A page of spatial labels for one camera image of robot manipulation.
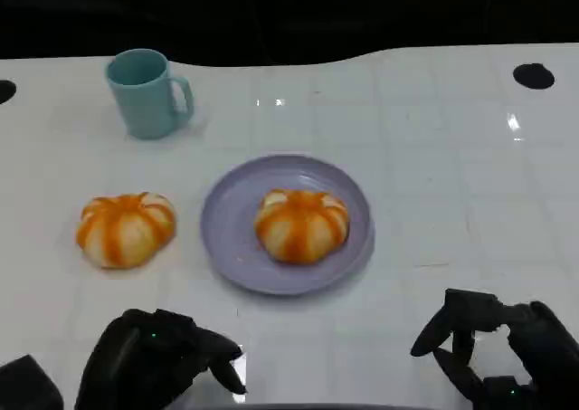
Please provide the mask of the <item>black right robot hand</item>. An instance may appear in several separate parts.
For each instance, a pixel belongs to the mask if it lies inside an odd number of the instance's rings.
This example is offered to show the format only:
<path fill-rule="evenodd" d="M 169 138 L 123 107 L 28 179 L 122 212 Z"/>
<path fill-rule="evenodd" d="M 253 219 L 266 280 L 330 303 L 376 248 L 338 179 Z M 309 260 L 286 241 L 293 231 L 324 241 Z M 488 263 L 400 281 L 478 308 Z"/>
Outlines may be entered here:
<path fill-rule="evenodd" d="M 509 329 L 508 344 L 531 380 L 479 377 L 470 367 L 475 333 Z M 507 305 L 496 295 L 447 289 L 443 306 L 413 343 L 411 355 L 432 353 L 474 409 L 576 409 L 578 342 L 538 300 Z"/>

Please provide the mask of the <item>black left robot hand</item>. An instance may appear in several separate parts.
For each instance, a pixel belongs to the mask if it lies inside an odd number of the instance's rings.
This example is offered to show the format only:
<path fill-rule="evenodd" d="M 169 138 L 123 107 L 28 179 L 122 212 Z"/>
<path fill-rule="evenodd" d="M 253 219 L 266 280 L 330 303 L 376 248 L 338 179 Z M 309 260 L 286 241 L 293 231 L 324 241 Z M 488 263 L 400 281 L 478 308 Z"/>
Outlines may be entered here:
<path fill-rule="evenodd" d="M 105 328 L 83 370 L 76 409 L 164 409 L 210 371 L 228 391 L 246 386 L 233 340 L 168 310 L 130 309 Z"/>

